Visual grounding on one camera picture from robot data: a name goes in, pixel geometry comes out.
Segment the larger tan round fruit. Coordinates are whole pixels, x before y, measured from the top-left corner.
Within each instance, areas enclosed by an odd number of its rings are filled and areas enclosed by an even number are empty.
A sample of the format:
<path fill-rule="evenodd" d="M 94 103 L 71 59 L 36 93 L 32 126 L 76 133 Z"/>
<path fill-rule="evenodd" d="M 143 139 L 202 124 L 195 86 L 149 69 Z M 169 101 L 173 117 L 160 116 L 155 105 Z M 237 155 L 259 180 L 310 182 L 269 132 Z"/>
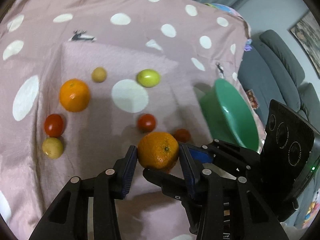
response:
<path fill-rule="evenodd" d="M 50 159 L 58 159 L 63 154 L 64 148 L 60 139 L 49 137 L 42 143 L 43 153 Z"/>

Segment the green apple fruit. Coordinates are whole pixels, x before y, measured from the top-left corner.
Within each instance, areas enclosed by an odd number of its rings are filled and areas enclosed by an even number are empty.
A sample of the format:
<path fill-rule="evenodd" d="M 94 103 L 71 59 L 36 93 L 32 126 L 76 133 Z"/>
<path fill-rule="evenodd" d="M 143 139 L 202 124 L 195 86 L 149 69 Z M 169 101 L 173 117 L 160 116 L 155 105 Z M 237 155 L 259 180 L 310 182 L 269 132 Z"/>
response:
<path fill-rule="evenodd" d="M 151 88 L 160 83 L 161 76 L 153 69 L 144 69 L 137 74 L 136 80 L 143 87 Z"/>

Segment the red tomato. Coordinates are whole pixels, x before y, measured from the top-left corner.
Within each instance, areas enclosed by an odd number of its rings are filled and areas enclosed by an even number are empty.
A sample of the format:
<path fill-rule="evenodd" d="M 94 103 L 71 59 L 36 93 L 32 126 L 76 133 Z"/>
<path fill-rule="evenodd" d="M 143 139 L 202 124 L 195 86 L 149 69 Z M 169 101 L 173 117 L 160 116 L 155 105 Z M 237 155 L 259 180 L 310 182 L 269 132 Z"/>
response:
<path fill-rule="evenodd" d="M 152 132 L 156 124 L 156 118 L 152 114 L 143 114 L 137 120 L 137 127 L 143 133 Z"/>
<path fill-rule="evenodd" d="M 60 137 L 64 131 L 64 120 L 59 114 L 51 114 L 47 116 L 44 122 L 45 133 L 49 137 Z"/>
<path fill-rule="evenodd" d="M 179 142 L 187 143 L 191 141 L 191 134 L 187 129 L 181 128 L 176 130 L 172 136 Z"/>

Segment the framed wall picture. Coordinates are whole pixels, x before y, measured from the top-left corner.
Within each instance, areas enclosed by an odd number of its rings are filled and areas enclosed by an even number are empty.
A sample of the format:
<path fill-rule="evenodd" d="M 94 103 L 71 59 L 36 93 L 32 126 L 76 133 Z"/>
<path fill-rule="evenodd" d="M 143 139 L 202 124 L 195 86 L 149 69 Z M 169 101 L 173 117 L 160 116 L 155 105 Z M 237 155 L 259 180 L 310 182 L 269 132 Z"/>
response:
<path fill-rule="evenodd" d="M 298 41 L 310 59 L 319 77 L 319 24 L 311 11 L 308 11 L 291 28 L 290 33 Z"/>

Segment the patterned packet on sofa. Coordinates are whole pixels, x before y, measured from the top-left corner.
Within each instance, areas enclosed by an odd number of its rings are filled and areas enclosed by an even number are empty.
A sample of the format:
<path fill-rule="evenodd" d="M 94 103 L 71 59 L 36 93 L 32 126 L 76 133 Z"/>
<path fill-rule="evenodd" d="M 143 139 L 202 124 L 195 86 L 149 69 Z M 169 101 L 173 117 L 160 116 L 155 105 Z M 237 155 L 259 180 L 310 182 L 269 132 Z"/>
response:
<path fill-rule="evenodd" d="M 247 90 L 246 91 L 246 95 L 247 95 L 247 97 L 249 99 L 251 107 L 254 110 L 257 110 L 259 108 L 259 103 L 257 101 L 257 98 L 255 97 L 255 94 L 253 93 L 253 90 L 252 89 Z"/>

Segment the grey sofa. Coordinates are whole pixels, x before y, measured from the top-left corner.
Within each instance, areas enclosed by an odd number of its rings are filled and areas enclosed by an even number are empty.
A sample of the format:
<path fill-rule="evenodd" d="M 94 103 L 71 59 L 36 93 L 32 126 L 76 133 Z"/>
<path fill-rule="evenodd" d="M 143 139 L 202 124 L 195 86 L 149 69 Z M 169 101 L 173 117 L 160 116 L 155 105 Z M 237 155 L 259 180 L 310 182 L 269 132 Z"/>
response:
<path fill-rule="evenodd" d="M 270 101 L 287 105 L 319 131 L 319 99 L 312 84 L 304 83 L 305 73 L 282 38 L 273 30 L 262 33 L 245 52 L 238 78 L 244 90 L 252 89 L 259 108 L 255 110 L 265 130 Z M 309 184 L 293 197 L 297 207 L 282 222 L 307 228 L 319 211 L 319 167 Z"/>

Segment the pink polka dot cloth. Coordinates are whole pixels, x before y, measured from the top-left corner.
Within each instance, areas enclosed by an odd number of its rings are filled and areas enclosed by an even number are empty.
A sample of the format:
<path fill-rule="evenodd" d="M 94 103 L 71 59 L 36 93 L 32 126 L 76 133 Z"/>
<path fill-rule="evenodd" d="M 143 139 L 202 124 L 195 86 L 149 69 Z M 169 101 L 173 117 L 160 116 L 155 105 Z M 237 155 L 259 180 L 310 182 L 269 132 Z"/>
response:
<path fill-rule="evenodd" d="M 210 143 L 195 88 L 224 77 L 242 91 L 247 39 L 244 20 L 192 0 L 17 0 L 1 22 L 1 214 L 14 235 L 30 237 L 72 176 L 95 177 L 137 144 L 141 114 Z M 91 78 L 97 67 L 104 82 Z M 144 69 L 160 83 L 140 85 Z M 59 102 L 70 79 L 89 87 L 81 112 Z M 58 159 L 42 151 L 51 114 L 64 120 Z"/>

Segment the colourful clothes pile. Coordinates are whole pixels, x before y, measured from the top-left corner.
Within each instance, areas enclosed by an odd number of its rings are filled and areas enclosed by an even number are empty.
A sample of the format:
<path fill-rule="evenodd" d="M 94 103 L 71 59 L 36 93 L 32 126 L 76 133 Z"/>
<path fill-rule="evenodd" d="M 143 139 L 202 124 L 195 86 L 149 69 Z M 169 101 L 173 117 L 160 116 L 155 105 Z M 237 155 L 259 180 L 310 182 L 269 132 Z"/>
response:
<path fill-rule="evenodd" d="M 218 4 L 218 3 L 204 3 L 207 6 L 210 6 L 212 8 L 216 8 L 216 9 L 220 9 L 223 10 L 229 14 L 232 14 L 236 17 L 241 18 L 242 20 L 244 20 L 245 25 L 246 25 L 246 31 L 247 31 L 247 42 L 244 48 L 244 51 L 251 51 L 252 50 L 252 39 L 251 39 L 251 26 L 249 25 L 249 23 L 233 8 L 227 6 L 227 5 L 223 5 L 223 4 Z"/>

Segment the small tan round fruit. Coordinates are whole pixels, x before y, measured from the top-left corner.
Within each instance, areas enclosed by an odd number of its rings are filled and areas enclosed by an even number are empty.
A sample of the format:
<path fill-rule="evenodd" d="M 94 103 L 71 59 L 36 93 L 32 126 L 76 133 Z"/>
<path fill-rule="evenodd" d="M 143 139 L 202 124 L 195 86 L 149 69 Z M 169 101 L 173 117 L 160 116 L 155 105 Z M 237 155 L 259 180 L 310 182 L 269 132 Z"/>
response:
<path fill-rule="evenodd" d="M 104 82 L 107 79 L 107 71 L 103 67 L 97 67 L 93 70 L 91 78 L 96 83 Z"/>

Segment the smooth large orange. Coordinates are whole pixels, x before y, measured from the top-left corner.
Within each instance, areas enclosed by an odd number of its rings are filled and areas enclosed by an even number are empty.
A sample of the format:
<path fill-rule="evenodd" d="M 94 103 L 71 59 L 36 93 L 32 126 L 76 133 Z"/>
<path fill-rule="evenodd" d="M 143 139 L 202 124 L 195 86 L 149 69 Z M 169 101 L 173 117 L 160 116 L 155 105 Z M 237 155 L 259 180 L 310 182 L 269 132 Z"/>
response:
<path fill-rule="evenodd" d="M 81 112 L 90 102 L 91 93 L 88 85 L 79 79 L 70 79 L 60 88 L 59 102 L 69 112 Z"/>

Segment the green bowl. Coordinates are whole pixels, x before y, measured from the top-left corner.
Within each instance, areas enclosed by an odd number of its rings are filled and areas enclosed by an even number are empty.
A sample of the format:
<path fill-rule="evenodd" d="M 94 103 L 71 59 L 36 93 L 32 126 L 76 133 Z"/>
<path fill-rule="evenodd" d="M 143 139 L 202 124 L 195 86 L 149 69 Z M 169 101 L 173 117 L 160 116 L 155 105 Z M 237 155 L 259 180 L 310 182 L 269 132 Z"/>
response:
<path fill-rule="evenodd" d="M 258 150 L 259 134 L 253 114 L 227 80 L 217 79 L 200 99 L 200 107 L 213 139 Z"/>

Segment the dimpled orange mandarin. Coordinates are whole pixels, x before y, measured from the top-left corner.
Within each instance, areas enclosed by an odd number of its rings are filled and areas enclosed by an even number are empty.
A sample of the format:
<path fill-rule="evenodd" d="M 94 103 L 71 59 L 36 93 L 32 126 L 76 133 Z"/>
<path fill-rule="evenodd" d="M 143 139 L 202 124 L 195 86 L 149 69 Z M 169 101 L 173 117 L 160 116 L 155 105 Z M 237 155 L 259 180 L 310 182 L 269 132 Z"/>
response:
<path fill-rule="evenodd" d="M 144 168 L 169 173 L 178 161 L 179 144 L 166 132 L 151 132 L 137 146 L 138 161 Z"/>

